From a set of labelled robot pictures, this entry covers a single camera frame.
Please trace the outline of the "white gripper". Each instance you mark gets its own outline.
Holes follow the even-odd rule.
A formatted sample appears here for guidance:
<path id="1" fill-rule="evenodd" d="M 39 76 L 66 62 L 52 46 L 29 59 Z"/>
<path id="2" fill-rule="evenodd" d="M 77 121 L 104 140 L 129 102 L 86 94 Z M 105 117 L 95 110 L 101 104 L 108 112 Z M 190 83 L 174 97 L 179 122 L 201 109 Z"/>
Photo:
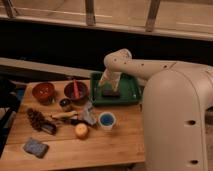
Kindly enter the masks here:
<path id="1" fill-rule="evenodd" d="M 106 69 L 102 75 L 102 78 L 98 82 L 98 86 L 103 87 L 108 82 L 112 84 L 112 90 L 114 92 L 118 91 L 120 76 L 120 72 L 114 72 Z"/>

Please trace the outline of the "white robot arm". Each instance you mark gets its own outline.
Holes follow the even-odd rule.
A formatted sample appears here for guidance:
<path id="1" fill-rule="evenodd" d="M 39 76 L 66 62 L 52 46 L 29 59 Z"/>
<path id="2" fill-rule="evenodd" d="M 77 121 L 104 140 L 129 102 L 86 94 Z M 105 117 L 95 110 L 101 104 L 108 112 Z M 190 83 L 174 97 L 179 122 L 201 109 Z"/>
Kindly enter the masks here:
<path id="1" fill-rule="evenodd" d="M 104 58 L 102 83 L 119 73 L 146 81 L 142 97 L 147 171 L 208 171 L 205 112 L 213 106 L 213 66 L 134 59 L 121 49 Z"/>

